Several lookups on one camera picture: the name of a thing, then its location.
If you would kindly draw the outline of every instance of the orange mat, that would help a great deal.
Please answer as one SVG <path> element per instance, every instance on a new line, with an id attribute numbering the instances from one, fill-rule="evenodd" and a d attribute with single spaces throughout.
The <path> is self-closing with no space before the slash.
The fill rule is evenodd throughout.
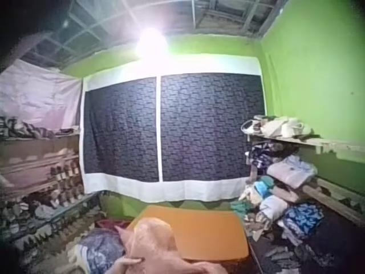
<path id="1" fill-rule="evenodd" d="M 133 229 L 144 217 L 156 217 L 170 224 L 177 248 L 187 260 L 242 260 L 249 256 L 243 226 L 233 212 L 149 205 L 128 229 Z"/>

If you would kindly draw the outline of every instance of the wooden shelf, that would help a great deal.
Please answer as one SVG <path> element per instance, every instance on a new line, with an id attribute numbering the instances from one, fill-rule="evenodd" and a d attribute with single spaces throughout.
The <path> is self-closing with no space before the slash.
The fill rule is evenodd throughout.
<path id="1" fill-rule="evenodd" d="M 365 144 L 353 144 L 344 141 L 328 140 L 322 138 L 311 138 L 305 141 L 300 141 L 294 138 L 283 138 L 283 137 L 266 137 L 260 134 L 249 134 L 248 138 L 264 138 L 270 140 L 277 140 L 282 142 L 296 143 L 305 146 L 322 147 L 325 151 L 357 151 L 365 153 Z"/>
<path id="2" fill-rule="evenodd" d="M 47 220 L 37 220 L 37 219 L 34 219 L 34 222 L 35 222 L 35 228 L 32 229 L 32 230 L 38 230 L 40 229 L 42 226 L 52 222 L 53 220 L 61 217 L 62 215 L 64 215 L 66 212 L 70 211 L 71 209 L 89 201 L 90 199 L 92 199 L 93 197 L 95 197 L 97 194 L 99 194 L 98 192 L 94 192 L 92 194 L 88 194 L 88 195 L 85 195 L 82 199 L 76 201 L 74 204 L 70 204 L 68 207 L 58 207 L 56 210 L 55 210 L 55 213 L 52 215 L 51 218 L 47 219 Z M 16 241 L 26 235 L 29 234 L 29 231 L 19 231 L 18 233 L 16 234 L 13 234 L 10 238 L 9 238 L 9 241 Z"/>
<path id="3" fill-rule="evenodd" d="M 46 141 L 52 141 L 52 140 L 57 140 L 60 138 L 66 138 L 66 137 L 72 137 L 72 136 L 78 136 L 80 135 L 79 131 L 75 131 L 74 133 L 71 134 L 67 134 L 67 135 L 55 135 L 54 138 L 50 139 L 50 138 L 39 138 L 39 139 L 35 139 L 35 138 L 16 138 L 16 137 L 10 137 L 7 138 L 5 140 L 3 140 L 2 142 L 21 142 L 21 141 L 35 141 L 35 140 L 46 140 Z"/>
<path id="4" fill-rule="evenodd" d="M 359 227 L 365 227 L 365 216 L 363 214 L 356 212 L 339 201 L 336 201 L 335 199 L 321 193 L 320 190 L 316 190 L 310 186 L 303 186 L 302 190 L 305 194 L 336 211 L 338 214 L 344 216 L 346 219 L 352 221 Z"/>
<path id="5" fill-rule="evenodd" d="M 80 175 L 74 176 L 72 178 L 76 178 L 76 183 L 81 181 L 81 176 Z M 31 185 L 30 187 L 18 188 L 17 190 L 13 190 L 13 188 L 11 188 L 11 187 L 5 188 L 5 197 L 4 197 L 4 199 L 9 200 L 9 199 L 13 199 L 13 198 L 16 198 L 16 197 L 19 197 L 19 196 L 25 196 L 25 195 L 31 194 L 33 192 L 41 191 L 41 190 L 43 190 L 47 187 L 55 186 L 58 183 L 59 182 L 57 180 L 50 179 L 50 180 L 47 180 L 47 181 L 44 181 L 44 182 L 41 182 L 41 183 Z"/>
<path id="6" fill-rule="evenodd" d="M 20 162 L 18 164 L 12 164 L 8 166 L 0 167 L 1 174 L 9 174 L 14 172 L 19 172 L 23 170 L 30 170 L 32 168 L 50 166 L 52 164 L 57 164 L 62 161 L 69 161 L 73 159 L 77 159 L 79 157 L 78 154 L 76 155 L 59 155 L 51 158 L 45 158 L 41 160 L 33 160 L 28 162 Z"/>

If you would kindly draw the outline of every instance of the blue clothing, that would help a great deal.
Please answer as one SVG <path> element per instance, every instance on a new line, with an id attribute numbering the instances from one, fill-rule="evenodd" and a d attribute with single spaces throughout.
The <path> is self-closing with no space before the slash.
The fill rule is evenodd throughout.
<path id="1" fill-rule="evenodd" d="M 290 207 L 282 218 L 284 225 L 294 236 L 303 240 L 313 233 L 313 230 L 323 219 L 321 208 L 313 203 L 303 203 Z"/>
<path id="2" fill-rule="evenodd" d="M 87 263 L 88 273 L 104 274 L 124 255 L 119 234 L 105 228 L 95 228 L 82 238 L 77 248 Z"/>

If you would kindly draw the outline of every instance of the white fabric border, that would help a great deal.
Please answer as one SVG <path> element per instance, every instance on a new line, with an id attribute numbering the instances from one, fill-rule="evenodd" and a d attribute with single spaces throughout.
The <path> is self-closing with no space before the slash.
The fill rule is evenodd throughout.
<path id="1" fill-rule="evenodd" d="M 146 183 L 104 173 L 84 174 L 85 192 L 109 190 L 146 203 L 201 200 L 205 202 L 236 198 L 248 178 L 218 181 L 185 180 Z"/>
<path id="2" fill-rule="evenodd" d="M 84 78 L 84 90 L 96 90 L 158 75 L 205 72 L 261 76 L 261 67 L 256 57 L 223 54 L 173 55 L 157 61 L 135 61 L 90 75 Z"/>

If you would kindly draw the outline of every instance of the wall-mounted shelf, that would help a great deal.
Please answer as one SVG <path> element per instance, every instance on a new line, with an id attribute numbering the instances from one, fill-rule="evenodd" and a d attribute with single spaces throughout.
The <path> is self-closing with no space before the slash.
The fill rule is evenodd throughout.
<path id="1" fill-rule="evenodd" d="M 5 140 L 3 140 L 2 142 L 4 143 L 8 143 L 8 142 L 22 142 L 22 141 L 36 141 L 36 140 L 45 140 L 45 141 L 53 141 L 53 140 L 57 140 L 60 138 L 66 138 L 66 137 L 72 137 L 72 136 L 78 136 L 80 135 L 79 131 L 75 131 L 74 133 L 71 134 L 67 134 L 67 135 L 55 135 L 52 139 L 50 138 L 39 138 L 39 139 L 35 139 L 35 138 L 7 138 Z"/>
<path id="2" fill-rule="evenodd" d="M 98 194 L 98 192 L 94 192 L 92 194 L 88 194 L 85 195 L 82 199 L 76 201 L 74 204 L 70 204 L 70 206 L 68 207 L 59 207 L 55 210 L 55 213 L 52 215 L 51 218 L 47 219 L 47 220 L 37 220 L 34 219 L 35 222 L 35 227 L 32 229 L 33 231 L 37 231 L 38 229 L 40 229 L 42 226 L 52 222 L 53 220 L 61 217 L 62 215 L 64 215 L 66 212 L 70 211 L 71 209 L 89 201 L 90 199 L 92 199 L 93 197 L 95 197 Z M 29 231 L 19 231 L 16 234 L 13 234 L 8 241 L 16 241 L 26 235 L 29 234 Z"/>
<path id="3" fill-rule="evenodd" d="M 76 178 L 76 183 L 79 183 L 81 181 L 81 176 L 74 176 L 72 178 Z M 53 187 L 55 185 L 57 185 L 59 182 L 55 179 L 50 179 L 41 183 L 37 183 L 35 185 L 32 185 L 30 187 L 26 187 L 26 188 L 19 188 L 17 190 L 12 190 L 12 188 L 8 188 L 9 190 L 12 190 L 9 193 L 5 193 L 5 196 L 3 197 L 3 199 L 5 200 L 9 200 L 9 199 L 13 199 L 19 196 L 26 196 L 28 194 L 31 194 L 33 192 L 37 192 L 37 191 L 41 191 L 45 188 L 48 187 Z"/>
<path id="4" fill-rule="evenodd" d="M 18 171 L 30 170 L 32 168 L 50 166 L 52 164 L 57 164 L 62 161 L 69 161 L 77 159 L 79 155 L 59 155 L 51 158 L 45 158 L 41 160 L 33 160 L 28 162 L 21 162 L 18 164 L 9 164 L 7 166 L 0 167 L 1 174 L 9 174 Z"/>
<path id="5" fill-rule="evenodd" d="M 299 139 L 294 138 L 283 138 L 283 137 L 265 137 L 261 134 L 249 134 L 247 135 L 248 138 L 264 138 L 264 139 L 271 139 L 277 140 L 281 142 L 289 142 L 289 143 L 296 143 L 302 144 L 305 146 L 314 146 L 314 147 L 321 147 L 323 148 L 324 152 L 326 151 L 357 151 L 365 153 L 365 144 L 353 144 L 344 141 L 337 141 L 337 140 L 328 140 L 322 138 L 311 138 L 305 141 L 300 141 Z"/>

